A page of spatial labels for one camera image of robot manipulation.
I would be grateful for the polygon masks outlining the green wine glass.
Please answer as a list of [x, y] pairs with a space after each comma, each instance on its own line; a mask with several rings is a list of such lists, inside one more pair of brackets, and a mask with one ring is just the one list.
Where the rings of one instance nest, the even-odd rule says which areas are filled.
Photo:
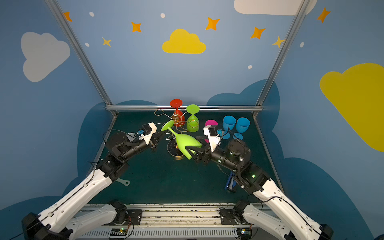
[[177, 145], [179, 147], [179, 150], [183, 153], [184, 156], [186, 156], [186, 146], [202, 146], [203, 144], [196, 140], [194, 137], [186, 134], [178, 134], [174, 130], [172, 130], [172, 127], [174, 125], [174, 121], [168, 121], [165, 123], [161, 129], [161, 131], [169, 130], [173, 133], [173, 135], [176, 138]]
[[200, 122], [196, 114], [200, 111], [200, 107], [197, 105], [187, 106], [187, 112], [191, 114], [187, 119], [187, 130], [191, 133], [195, 133], [200, 128]]

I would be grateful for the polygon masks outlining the pink wine glass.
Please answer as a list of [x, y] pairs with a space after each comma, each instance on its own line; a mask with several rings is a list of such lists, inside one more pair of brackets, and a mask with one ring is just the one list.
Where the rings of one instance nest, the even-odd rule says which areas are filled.
[[215, 144], [219, 142], [218, 137], [218, 122], [215, 120], [207, 120], [203, 129], [206, 143], [210, 143], [212, 140]]

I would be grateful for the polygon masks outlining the blue wine glass front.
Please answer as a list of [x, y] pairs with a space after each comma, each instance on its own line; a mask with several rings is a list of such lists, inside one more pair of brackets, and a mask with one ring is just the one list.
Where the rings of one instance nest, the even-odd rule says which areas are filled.
[[233, 116], [225, 116], [223, 118], [222, 137], [224, 140], [227, 140], [231, 137], [230, 130], [234, 128], [236, 122], [237, 120]]

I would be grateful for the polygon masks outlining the blue wine glass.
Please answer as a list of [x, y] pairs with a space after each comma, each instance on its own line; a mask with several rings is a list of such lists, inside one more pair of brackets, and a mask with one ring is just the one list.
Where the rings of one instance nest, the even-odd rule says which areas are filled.
[[249, 119], [247, 118], [239, 118], [237, 120], [237, 123], [236, 123], [236, 133], [233, 134], [233, 139], [239, 139], [239, 140], [243, 140], [243, 133], [245, 133], [249, 126], [250, 126], [251, 122]]
[[225, 116], [223, 118], [222, 137], [224, 140], [227, 140], [231, 137], [230, 130], [234, 128], [236, 122], [237, 120], [233, 116]]

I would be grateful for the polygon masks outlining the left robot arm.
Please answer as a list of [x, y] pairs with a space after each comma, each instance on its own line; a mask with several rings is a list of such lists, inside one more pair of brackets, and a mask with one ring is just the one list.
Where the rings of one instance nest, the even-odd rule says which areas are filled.
[[83, 234], [110, 223], [124, 224], [127, 208], [112, 201], [79, 218], [75, 215], [98, 193], [119, 179], [128, 169], [128, 161], [147, 149], [155, 151], [165, 131], [154, 123], [142, 126], [138, 134], [117, 132], [106, 142], [108, 153], [92, 172], [74, 189], [39, 214], [29, 213], [22, 219], [26, 240], [75, 240]]

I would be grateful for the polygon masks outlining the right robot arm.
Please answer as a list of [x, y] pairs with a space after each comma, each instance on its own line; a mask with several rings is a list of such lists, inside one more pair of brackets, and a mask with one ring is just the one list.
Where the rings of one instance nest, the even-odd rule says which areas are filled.
[[234, 206], [234, 213], [241, 215], [249, 224], [260, 227], [279, 240], [330, 240], [333, 229], [319, 224], [301, 211], [276, 185], [263, 169], [251, 162], [252, 151], [242, 140], [232, 140], [225, 149], [198, 141], [197, 145], [181, 147], [188, 159], [197, 163], [215, 162], [231, 170], [235, 181], [248, 194], [258, 198], [275, 214], [272, 217], [254, 205], [240, 201]]

